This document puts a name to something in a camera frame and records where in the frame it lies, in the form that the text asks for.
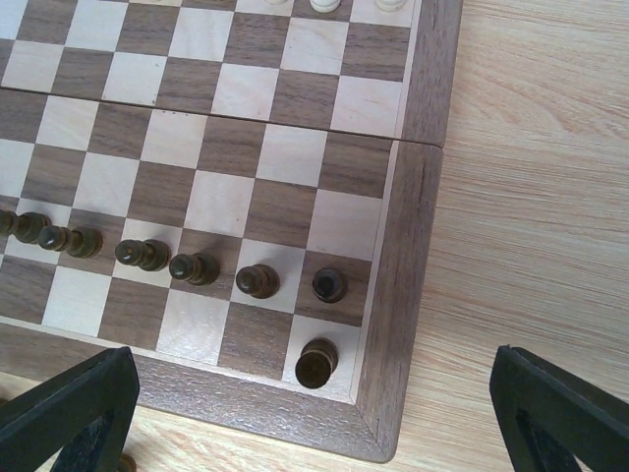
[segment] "dark square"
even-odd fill
[[[402,82],[411,30],[351,23],[341,75]]]
[[[319,13],[311,5],[311,0],[295,0],[293,18],[309,18],[311,20],[327,20],[332,22],[349,22],[352,16],[354,0],[342,0],[336,10],[329,13]]]
[[[55,266],[5,256],[0,265],[0,315],[41,323]]]
[[[155,106],[209,114],[220,63],[169,57]]]
[[[336,268],[347,278],[347,294],[341,301],[324,303],[316,298],[313,292],[313,278],[322,268]],[[372,263],[369,261],[306,251],[295,314],[343,325],[360,326],[363,323],[371,271]]]
[[[29,0],[18,40],[65,44],[77,0]]]
[[[168,289],[112,278],[98,337],[154,350]]]
[[[232,302],[218,365],[282,380],[293,316]]]
[[[197,169],[256,177],[265,130],[263,123],[210,116]]]
[[[128,217],[183,226],[194,180],[194,169],[140,162]]]
[[[102,248],[96,256],[88,259],[73,258],[68,253],[61,253],[59,266],[111,275],[116,263],[114,250],[122,239],[125,218],[73,208],[68,227],[74,229],[78,226],[97,229],[102,236]]]
[[[306,248],[316,189],[256,179],[245,237]]]
[[[34,143],[46,95],[0,88],[0,139]]]
[[[130,3],[116,51],[166,56],[179,8]]]
[[[184,0],[182,7],[202,8],[204,10],[236,10],[237,0]]]
[[[61,55],[52,92],[99,100],[113,60],[112,52],[66,47]]]
[[[381,138],[329,133],[318,187],[381,199],[392,145]]]
[[[211,284],[201,286],[173,279],[170,288],[229,300],[236,277],[241,244],[241,238],[184,228],[179,243],[179,254],[203,253],[214,256],[220,264],[220,274]]]
[[[13,50],[13,42],[10,39],[0,39],[0,84],[4,78],[4,72],[7,70],[9,56]]]
[[[284,54],[288,17],[235,13],[224,61],[243,66],[279,68]]]
[[[327,130],[337,89],[338,76],[279,71],[270,120]]]
[[[87,150],[140,159],[149,121],[147,108],[100,103]]]
[[[18,199],[14,199],[13,197],[6,197],[4,195],[0,195],[0,209],[4,211],[12,211],[15,212],[18,207]],[[7,241],[9,240],[9,236],[0,235],[0,254],[4,253],[4,250],[7,248]]]
[[[85,159],[82,150],[35,145],[22,197],[71,207]]]

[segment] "black pawn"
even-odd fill
[[[279,275],[264,264],[243,267],[236,274],[236,286],[254,298],[269,298],[279,290]]]
[[[322,268],[313,277],[316,298],[325,303],[336,303],[347,293],[347,278],[335,268]]]
[[[74,230],[60,226],[46,226],[39,231],[37,243],[47,251],[66,251],[69,256],[87,259],[102,248],[102,236],[93,228],[78,227]]]
[[[162,270],[170,260],[170,248],[166,243],[148,239],[127,239],[116,246],[116,259],[125,266],[137,266],[147,272]]]
[[[170,274],[177,280],[184,280],[192,285],[207,285],[218,278],[220,265],[216,258],[197,253],[193,256],[180,254],[175,256],[168,267]]]
[[[45,214],[28,212],[17,216],[12,211],[0,210],[0,235],[13,234],[21,243],[37,241],[39,231],[50,225],[50,218]]]
[[[313,339],[302,350],[295,377],[305,388],[321,388],[338,366],[338,350],[327,339]]]

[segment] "folding chessboard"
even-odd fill
[[[0,207],[103,234],[94,259],[0,238],[0,370],[46,380],[129,345],[140,404],[392,457],[428,257],[461,2],[4,0]],[[115,261],[207,252],[211,285]],[[273,266],[258,300],[242,266]],[[314,273],[349,291],[324,304]],[[295,378],[325,337],[339,365]]]

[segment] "chess piece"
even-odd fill
[[[313,291],[321,302],[339,302],[347,293],[347,278],[340,270],[322,268],[314,274]]]
[[[87,259],[102,248],[102,236],[93,228],[73,230],[60,226],[45,226],[37,236],[39,247],[47,251],[66,251],[73,258]]]
[[[330,13],[338,8],[341,0],[311,0],[311,6],[319,13]]]
[[[193,256],[180,254],[170,262],[170,274],[177,280],[185,280],[192,285],[207,285],[218,278],[220,264],[209,254],[197,253]]]
[[[279,290],[279,275],[264,264],[243,267],[236,274],[236,286],[254,298],[269,298]]]
[[[0,210],[0,236],[13,234],[21,243],[34,243],[39,231],[49,225],[50,218],[45,214],[28,212],[17,216],[12,211]]]
[[[136,465],[136,461],[131,455],[122,454],[120,456],[118,467],[116,467],[116,472],[136,472],[137,470],[138,465]]]
[[[116,259],[125,266],[137,266],[147,272],[162,270],[170,260],[170,248],[166,243],[147,239],[127,239],[116,246]]]
[[[338,350],[327,339],[313,339],[302,350],[295,377],[305,388],[321,388],[338,366]]]
[[[397,12],[405,3],[406,0],[375,0],[377,8],[384,12]]]

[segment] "checkered pattern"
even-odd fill
[[[3,0],[3,87],[395,137],[414,8]]]
[[[104,239],[89,260],[0,239],[1,316],[293,384],[303,343],[325,335],[342,360],[324,389],[349,391],[391,140],[1,89],[0,102],[0,207]],[[221,275],[195,287],[120,265],[128,238],[208,252]],[[235,287],[256,263],[280,275],[266,300]],[[337,304],[312,293],[325,266],[350,281]]]

